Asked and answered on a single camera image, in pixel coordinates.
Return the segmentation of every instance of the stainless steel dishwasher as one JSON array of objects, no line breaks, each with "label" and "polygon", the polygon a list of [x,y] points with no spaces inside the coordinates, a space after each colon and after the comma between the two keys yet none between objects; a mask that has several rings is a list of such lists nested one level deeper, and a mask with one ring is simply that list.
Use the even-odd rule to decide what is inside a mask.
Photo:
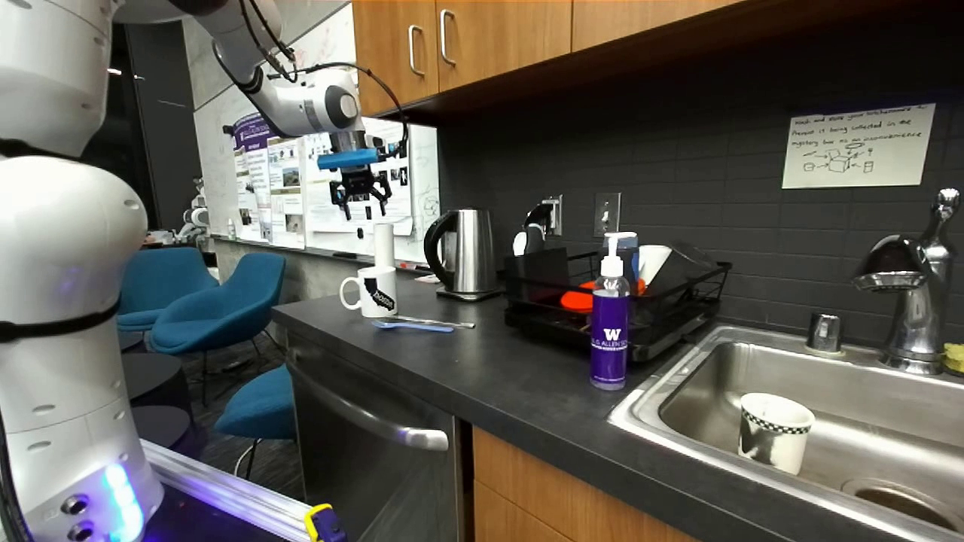
[{"label": "stainless steel dishwasher", "polygon": [[297,445],[310,503],[331,503],[351,542],[464,542],[460,421],[372,374],[291,346]]}]

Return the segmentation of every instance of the stainless steel sink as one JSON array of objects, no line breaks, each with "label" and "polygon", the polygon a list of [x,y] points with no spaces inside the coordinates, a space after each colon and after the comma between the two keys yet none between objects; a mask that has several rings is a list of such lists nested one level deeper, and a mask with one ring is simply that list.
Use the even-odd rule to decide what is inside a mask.
[{"label": "stainless steel sink", "polygon": [[[744,390],[815,416],[797,476],[736,456]],[[964,378],[913,377],[881,353],[720,325],[634,389],[608,424],[905,540],[964,540]]]}]

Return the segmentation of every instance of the electric kettle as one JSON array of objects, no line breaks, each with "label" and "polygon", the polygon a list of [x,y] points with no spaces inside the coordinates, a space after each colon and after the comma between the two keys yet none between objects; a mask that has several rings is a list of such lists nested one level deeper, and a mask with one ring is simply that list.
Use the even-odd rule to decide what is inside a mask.
[{"label": "electric kettle", "polygon": [[482,300],[493,294],[490,215],[456,207],[426,233],[426,262],[441,276],[447,299]]}]

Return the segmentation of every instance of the purple bottle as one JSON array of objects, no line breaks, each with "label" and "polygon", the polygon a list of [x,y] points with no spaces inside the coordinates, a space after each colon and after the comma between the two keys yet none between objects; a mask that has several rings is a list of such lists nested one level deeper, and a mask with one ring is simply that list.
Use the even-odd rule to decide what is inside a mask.
[{"label": "purple bottle", "polygon": [[589,325],[589,381],[597,389],[623,389],[629,362],[629,284],[623,276],[623,259],[616,252],[619,239],[608,235],[608,256],[599,266],[594,289],[594,325]]}]

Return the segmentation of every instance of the mug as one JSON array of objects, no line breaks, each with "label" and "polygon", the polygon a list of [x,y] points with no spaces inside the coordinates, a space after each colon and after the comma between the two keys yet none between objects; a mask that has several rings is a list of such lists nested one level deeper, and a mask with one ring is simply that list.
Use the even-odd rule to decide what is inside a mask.
[{"label": "mug", "polygon": [[801,474],[813,413],[781,393],[744,393],[737,456],[784,474]]},{"label": "mug", "polygon": [[339,280],[339,304],[347,310],[362,310],[365,318],[396,317],[396,269],[357,269],[357,276]]}]

